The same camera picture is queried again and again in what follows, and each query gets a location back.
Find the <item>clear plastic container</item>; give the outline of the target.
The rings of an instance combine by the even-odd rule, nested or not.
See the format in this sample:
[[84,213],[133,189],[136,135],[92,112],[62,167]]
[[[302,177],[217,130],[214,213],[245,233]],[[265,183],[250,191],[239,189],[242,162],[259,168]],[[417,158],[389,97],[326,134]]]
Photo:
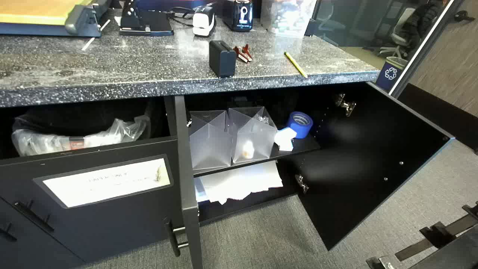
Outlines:
[[229,109],[235,134],[234,162],[248,162],[271,156],[278,128],[265,106]]
[[190,149],[196,171],[229,167],[232,134],[226,110],[192,110]]

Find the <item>black hole punch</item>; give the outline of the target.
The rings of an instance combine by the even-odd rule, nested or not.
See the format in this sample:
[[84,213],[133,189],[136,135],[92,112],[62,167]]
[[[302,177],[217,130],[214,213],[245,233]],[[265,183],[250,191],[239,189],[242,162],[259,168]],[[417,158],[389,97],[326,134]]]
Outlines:
[[130,35],[172,35],[169,13],[162,0],[124,0],[120,32]]

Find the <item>clear plastic jar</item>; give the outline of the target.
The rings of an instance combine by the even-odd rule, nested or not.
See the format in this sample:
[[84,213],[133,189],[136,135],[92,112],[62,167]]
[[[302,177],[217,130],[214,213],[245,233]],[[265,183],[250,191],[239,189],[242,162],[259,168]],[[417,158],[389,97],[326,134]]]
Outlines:
[[277,35],[304,35],[317,0],[262,0],[260,23]]

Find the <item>white stapler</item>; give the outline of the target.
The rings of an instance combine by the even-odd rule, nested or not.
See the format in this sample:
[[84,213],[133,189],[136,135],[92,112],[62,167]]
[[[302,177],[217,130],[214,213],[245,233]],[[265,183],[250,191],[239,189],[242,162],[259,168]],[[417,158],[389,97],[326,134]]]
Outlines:
[[196,11],[193,14],[193,32],[199,37],[208,37],[216,28],[216,17],[213,13]]

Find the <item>clear plastic trash bag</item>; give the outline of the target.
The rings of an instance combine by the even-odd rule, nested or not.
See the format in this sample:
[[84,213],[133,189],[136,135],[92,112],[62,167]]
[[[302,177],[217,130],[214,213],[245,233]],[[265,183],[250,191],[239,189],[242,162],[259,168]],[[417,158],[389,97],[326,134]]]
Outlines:
[[147,132],[150,125],[151,119],[147,115],[139,115],[133,121],[115,118],[107,130],[86,135],[41,132],[29,127],[15,127],[12,143],[21,156],[54,153],[136,141]]

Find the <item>small black box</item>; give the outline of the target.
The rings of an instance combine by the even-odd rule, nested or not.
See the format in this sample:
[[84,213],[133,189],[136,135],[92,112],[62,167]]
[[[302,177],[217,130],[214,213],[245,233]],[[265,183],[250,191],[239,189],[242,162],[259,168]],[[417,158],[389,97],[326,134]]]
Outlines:
[[210,41],[210,67],[220,77],[235,74],[236,53],[225,40]]

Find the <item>paper cutter with wooden board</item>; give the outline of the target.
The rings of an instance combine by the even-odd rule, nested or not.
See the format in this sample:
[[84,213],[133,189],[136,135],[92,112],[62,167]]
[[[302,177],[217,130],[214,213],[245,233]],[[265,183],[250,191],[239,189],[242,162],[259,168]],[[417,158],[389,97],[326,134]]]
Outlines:
[[98,37],[113,1],[0,0],[0,34]]

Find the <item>white paper stack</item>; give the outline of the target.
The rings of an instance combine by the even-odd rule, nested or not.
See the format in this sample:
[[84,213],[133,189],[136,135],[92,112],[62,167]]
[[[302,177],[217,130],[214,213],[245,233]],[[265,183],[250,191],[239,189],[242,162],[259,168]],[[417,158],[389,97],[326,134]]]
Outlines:
[[250,194],[281,186],[283,179],[275,161],[245,165],[195,179],[196,200],[219,201],[220,204],[229,200],[244,200]]

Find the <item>office chair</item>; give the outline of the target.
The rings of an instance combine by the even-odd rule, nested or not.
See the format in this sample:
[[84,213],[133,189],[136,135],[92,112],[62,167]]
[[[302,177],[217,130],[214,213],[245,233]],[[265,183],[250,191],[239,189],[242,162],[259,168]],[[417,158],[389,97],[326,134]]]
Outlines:
[[392,31],[393,46],[381,46],[378,53],[408,59],[429,31],[426,13],[426,4],[407,7]]

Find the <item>white label on drawer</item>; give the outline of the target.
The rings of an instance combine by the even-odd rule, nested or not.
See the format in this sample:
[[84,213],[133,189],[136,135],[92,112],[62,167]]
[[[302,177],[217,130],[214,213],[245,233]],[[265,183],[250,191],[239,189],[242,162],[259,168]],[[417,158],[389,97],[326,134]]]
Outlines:
[[71,209],[172,183],[166,156],[129,164],[102,167],[89,171],[39,177],[62,206]]

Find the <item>left clear plastic container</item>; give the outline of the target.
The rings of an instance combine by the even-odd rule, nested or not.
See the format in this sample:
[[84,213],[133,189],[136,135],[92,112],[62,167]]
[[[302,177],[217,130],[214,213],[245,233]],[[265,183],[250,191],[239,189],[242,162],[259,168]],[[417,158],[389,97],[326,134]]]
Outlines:
[[192,110],[190,149],[196,171],[229,167],[232,134],[226,110]]

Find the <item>red binder clips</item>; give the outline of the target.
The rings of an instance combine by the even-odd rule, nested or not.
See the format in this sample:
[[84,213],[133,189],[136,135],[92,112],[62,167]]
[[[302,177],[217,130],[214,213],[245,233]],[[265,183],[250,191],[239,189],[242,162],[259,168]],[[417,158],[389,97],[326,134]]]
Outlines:
[[242,62],[251,62],[253,61],[253,55],[250,53],[250,47],[248,46],[235,46],[234,50],[236,52],[236,56]]

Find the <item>right clear plastic container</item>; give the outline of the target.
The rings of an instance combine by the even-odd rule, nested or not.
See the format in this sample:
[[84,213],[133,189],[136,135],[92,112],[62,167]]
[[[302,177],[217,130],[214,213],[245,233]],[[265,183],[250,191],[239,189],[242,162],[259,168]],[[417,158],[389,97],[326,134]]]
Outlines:
[[271,156],[278,128],[265,106],[229,109],[235,134],[234,162],[248,162]]

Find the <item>white crumpled paper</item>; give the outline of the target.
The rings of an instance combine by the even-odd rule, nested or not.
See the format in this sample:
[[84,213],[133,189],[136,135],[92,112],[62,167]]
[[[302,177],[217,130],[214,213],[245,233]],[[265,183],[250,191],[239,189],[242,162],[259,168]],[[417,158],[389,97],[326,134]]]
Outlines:
[[290,152],[293,149],[293,138],[298,132],[292,127],[286,127],[275,134],[274,141],[281,150]]

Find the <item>black cabinet door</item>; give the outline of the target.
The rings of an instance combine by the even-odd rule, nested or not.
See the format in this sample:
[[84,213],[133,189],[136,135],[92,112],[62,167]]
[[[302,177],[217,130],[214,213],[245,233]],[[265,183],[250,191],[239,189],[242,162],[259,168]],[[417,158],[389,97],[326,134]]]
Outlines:
[[278,161],[280,173],[329,249],[450,141],[444,130],[368,83],[295,89],[286,107],[308,113],[314,127]]
[[177,137],[178,185],[181,189],[183,222],[166,222],[171,245],[177,257],[187,248],[193,269],[204,269],[202,240],[199,224],[199,203],[196,200],[195,174],[192,167],[190,135],[187,127],[187,107],[183,95],[166,98],[166,109],[172,119],[171,131]]

